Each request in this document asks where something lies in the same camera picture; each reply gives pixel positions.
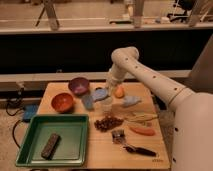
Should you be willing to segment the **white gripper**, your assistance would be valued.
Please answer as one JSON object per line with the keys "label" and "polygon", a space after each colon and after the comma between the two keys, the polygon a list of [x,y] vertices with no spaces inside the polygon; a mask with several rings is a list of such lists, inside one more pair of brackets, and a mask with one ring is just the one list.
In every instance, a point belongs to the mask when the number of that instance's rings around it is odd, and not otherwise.
{"label": "white gripper", "polygon": [[119,72],[114,72],[112,69],[107,73],[106,78],[106,88],[108,90],[108,95],[112,96],[115,89],[120,85],[124,80],[124,75]]}

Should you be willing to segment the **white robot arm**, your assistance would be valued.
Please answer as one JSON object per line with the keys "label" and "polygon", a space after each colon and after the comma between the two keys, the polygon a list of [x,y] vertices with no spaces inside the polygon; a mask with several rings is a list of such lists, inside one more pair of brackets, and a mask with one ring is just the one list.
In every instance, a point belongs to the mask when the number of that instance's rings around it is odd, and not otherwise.
{"label": "white robot arm", "polygon": [[115,49],[111,59],[109,92],[130,73],[175,113],[171,171],[213,171],[213,94],[196,93],[141,64],[136,47]]}

